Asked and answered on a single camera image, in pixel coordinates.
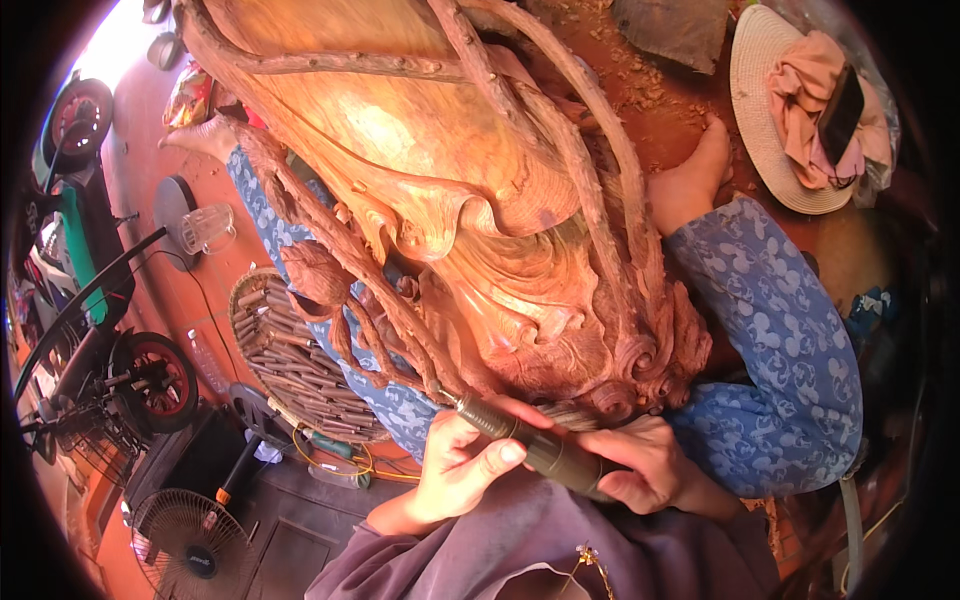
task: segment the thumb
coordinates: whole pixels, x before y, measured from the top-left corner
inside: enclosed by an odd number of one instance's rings
[[[646,482],[635,471],[618,470],[608,473],[597,484],[597,490],[623,502],[638,515],[648,515],[655,510]]]
[[[478,491],[485,490],[494,479],[523,462],[527,450],[517,440],[497,440],[465,465],[464,482]]]

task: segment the snack bag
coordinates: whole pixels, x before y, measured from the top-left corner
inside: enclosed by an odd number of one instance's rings
[[[167,107],[163,110],[163,125],[168,132],[188,125],[199,125],[209,118],[212,86],[213,78],[195,60],[183,67],[170,92]]]

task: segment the carved wooden sculpture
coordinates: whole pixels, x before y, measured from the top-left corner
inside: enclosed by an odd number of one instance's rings
[[[270,128],[231,122],[277,214],[317,237],[283,251],[309,298],[301,313],[332,318],[331,341],[351,360],[348,306],[383,369],[366,372],[374,384],[423,390],[439,377],[456,393],[572,401],[607,422],[686,402],[710,338],[665,277],[632,142],[537,19],[502,0],[176,10],[190,52]],[[547,96],[473,22],[527,36],[586,108]],[[615,160],[597,165],[603,153],[585,139]],[[333,211],[293,176],[278,140],[324,179]],[[423,266],[400,291],[381,273],[391,252]],[[359,300],[356,278],[368,286]]]

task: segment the bare foot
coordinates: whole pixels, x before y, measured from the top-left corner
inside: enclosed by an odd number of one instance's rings
[[[708,113],[707,130],[690,158],[678,167],[647,179],[647,198],[660,235],[666,237],[712,211],[717,190],[732,177],[727,126],[719,117]]]
[[[237,143],[236,136],[227,124],[227,118],[222,114],[216,114],[200,125],[191,125],[167,133],[156,146],[158,148],[179,146],[193,152],[211,155],[226,164]]]

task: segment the purple shirt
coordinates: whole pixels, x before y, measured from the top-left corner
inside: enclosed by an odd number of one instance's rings
[[[493,600],[508,595],[498,595],[505,581],[533,564],[569,572],[576,546],[586,542],[618,600],[766,598],[780,578],[765,517],[744,513],[720,526],[672,509],[638,516],[517,468],[495,481],[473,511],[422,540],[381,536],[361,523],[305,597]],[[596,566],[581,565],[576,582],[590,598],[607,598]],[[549,589],[546,597],[555,598]]]

